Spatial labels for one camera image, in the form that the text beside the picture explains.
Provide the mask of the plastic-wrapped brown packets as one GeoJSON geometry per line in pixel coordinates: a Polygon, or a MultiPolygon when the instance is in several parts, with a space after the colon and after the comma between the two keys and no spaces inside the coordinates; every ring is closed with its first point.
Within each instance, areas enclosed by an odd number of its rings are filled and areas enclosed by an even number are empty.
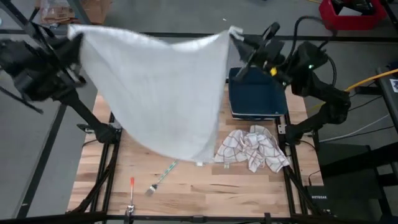
{"type": "Polygon", "coordinates": [[[38,0],[42,24],[65,24],[75,19],[67,0],[38,0]]]}

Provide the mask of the white towel with red checks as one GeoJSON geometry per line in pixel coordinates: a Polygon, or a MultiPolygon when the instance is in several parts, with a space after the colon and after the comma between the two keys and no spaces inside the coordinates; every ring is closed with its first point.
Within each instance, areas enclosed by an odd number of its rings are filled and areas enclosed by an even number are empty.
{"type": "Polygon", "coordinates": [[[248,169],[253,173],[265,166],[278,173],[290,165],[276,137],[267,128],[259,125],[250,126],[249,131],[231,131],[221,143],[213,161],[224,164],[246,161],[248,169]]]}

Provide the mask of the black stand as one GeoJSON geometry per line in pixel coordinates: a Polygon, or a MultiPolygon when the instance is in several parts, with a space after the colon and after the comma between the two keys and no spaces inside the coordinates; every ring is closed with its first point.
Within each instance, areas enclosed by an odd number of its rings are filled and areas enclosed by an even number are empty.
{"type": "Polygon", "coordinates": [[[361,223],[398,224],[385,191],[398,187],[398,142],[377,149],[321,144],[318,161],[332,214],[361,223]]]}

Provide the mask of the black metal table frame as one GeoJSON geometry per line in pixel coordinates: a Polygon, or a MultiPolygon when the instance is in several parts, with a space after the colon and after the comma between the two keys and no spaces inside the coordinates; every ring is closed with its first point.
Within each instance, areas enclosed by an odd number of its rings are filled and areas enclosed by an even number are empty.
{"type": "MultiPolygon", "coordinates": [[[[215,151],[231,131],[249,131],[249,127],[256,124],[232,119],[227,89],[225,86],[215,151]]],[[[296,164],[301,159],[302,181],[307,184],[308,181],[304,179],[319,168],[317,155],[305,142],[297,149],[301,152],[297,152],[296,164]]],[[[77,208],[95,185],[102,152],[103,144],[98,141],[82,148],[67,211],[77,208]]],[[[285,183],[289,182],[285,180],[288,176],[282,170],[274,173],[265,165],[253,173],[248,169],[247,161],[203,166],[179,162],[157,190],[150,197],[145,196],[150,185],[157,182],[173,161],[141,146],[123,130],[109,200],[104,202],[106,180],[99,190],[96,211],[108,208],[108,215],[123,216],[129,204],[131,177],[135,179],[133,202],[137,219],[190,221],[192,218],[201,218],[204,221],[206,218],[209,222],[219,222],[210,220],[214,217],[221,221],[233,218],[261,219],[265,213],[270,213],[272,218],[281,220],[290,218],[291,208],[296,213],[301,213],[301,208],[304,208],[304,200],[300,198],[293,182],[290,182],[291,188],[287,190],[285,183]]]]}

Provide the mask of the black side table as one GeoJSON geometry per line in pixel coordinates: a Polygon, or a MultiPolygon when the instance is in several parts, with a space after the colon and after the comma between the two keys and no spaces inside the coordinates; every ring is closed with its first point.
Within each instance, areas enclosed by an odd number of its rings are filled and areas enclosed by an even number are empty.
{"type": "Polygon", "coordinates": [[[397,71],[378,78],[376,80],[376,85],[381,91],[395,130],[398,133],[398,61],[391,62],[384,67],[379,67],[376,71],[377,73],[384,73],[393,70],[397,71]]]}

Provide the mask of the brown cardboard box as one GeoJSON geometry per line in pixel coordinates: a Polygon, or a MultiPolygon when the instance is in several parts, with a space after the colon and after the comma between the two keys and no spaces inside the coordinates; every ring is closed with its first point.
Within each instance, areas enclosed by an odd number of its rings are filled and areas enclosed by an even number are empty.
{"type": "Polygon", "coordinates": [[[102,24],[113,0],[80,0],[92,24],[102,24]]]}

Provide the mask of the navy blue fabric bin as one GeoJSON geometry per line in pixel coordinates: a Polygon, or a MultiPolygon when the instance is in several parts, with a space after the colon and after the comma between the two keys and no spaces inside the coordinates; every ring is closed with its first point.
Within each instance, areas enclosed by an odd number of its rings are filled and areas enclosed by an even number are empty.
{"type": "Polygon", "coordinates": [[[288,112],[284,88],[258,68],[251,67],[241,81],[234,80],[240,68],[229,70],[228,96],[233,119],[270,120],[288,112]]]}

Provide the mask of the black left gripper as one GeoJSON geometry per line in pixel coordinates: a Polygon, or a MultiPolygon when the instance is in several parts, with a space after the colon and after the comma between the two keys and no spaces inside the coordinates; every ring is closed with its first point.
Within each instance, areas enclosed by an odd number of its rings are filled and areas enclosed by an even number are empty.
{"type": "Polygon", "coordinates": [[[59,77],[68,88],[81,88],[86,80],[80,75],[80,48],[84,34],[78,33],[70,40],[46,43],[53,65],[60,71],[59,77]]]}

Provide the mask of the grey metal rolling cart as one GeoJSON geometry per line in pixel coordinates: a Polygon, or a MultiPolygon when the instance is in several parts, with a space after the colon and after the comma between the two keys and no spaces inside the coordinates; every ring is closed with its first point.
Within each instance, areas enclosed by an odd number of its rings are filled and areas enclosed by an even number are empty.
{"type": "MultiPolygon", "coordinates": [[[[86,14],[83,6],[81,5],[80,0],[67,0],[67,3],[73,9],[75,15],[78,17],[78,20],[82,24],[91,25],[91,21],[86,14]]],[[[14,35],[26,35],[26,25],[30,22],[38,10],[35,10],[30,19],[27,19],[20,10],[11,2],[11,0],[0,0],[0,9],[2,9],[19,27],[20,29],[0,29],[0,34],[14,34],[14,35]]]]}

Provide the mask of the black Netgear box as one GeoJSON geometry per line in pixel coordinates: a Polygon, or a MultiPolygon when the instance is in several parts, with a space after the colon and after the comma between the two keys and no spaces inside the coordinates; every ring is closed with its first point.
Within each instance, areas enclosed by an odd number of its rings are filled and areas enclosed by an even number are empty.
{"type": "Polygon", "coordinates": [[[329,216],[335,216],[332,205],[333,199],[329,196],[326,188],[320,185],[309,185],[305,187],[312,202],[329,216]]]}

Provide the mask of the plain white towel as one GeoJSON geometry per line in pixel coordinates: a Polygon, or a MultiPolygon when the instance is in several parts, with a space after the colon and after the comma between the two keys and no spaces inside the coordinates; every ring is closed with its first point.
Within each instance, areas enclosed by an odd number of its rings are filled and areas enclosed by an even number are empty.
{"type": "Polygon", "coordinates": [[[70,25],[82,68],[127,133],[162,156],[210,162],[229,71],[228,30],[174,44],[114,27],[70,25]]]}

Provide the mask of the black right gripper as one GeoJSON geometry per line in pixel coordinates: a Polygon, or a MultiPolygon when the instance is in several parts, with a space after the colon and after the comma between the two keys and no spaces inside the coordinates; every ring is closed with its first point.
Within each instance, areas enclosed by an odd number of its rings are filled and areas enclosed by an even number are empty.
{"type": "Polygon", "coordinates": [[[261,70],[269,71],[277,62],[282,60],[280,51],[284,43],[274,40],[274,36],[280,29],[278,22],[272,23],[262,35],[244,35],[241,31],[233,32],[233,45],[239,54],[239,59],[243,65],[233,78],[236,82],[241,82],[252,65],[261,70]]]}

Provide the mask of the fork with patterned handle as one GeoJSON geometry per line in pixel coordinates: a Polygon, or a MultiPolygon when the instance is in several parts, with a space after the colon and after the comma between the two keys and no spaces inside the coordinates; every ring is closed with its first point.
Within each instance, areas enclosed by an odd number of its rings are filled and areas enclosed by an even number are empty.
{"type": "Polygon", "coordinates": [[[146,197],[150,197],[157,190],[159,184],[165,179],[165,177],[170,173],[170,171],[178,164],[178,160],[174,160],[171,165],[164,171],[164,173],[158,178],[157,182],[152,184],[145,192],[146,197]]]}

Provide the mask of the red plastic crate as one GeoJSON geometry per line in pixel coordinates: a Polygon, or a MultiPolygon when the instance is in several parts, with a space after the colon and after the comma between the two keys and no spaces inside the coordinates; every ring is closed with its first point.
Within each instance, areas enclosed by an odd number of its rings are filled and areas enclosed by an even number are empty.
{"type": "Polygon", "coordinates": [[[380,0],[322,0],[318,10],[328,30],[371,30],[387,16],[380,0]]]}

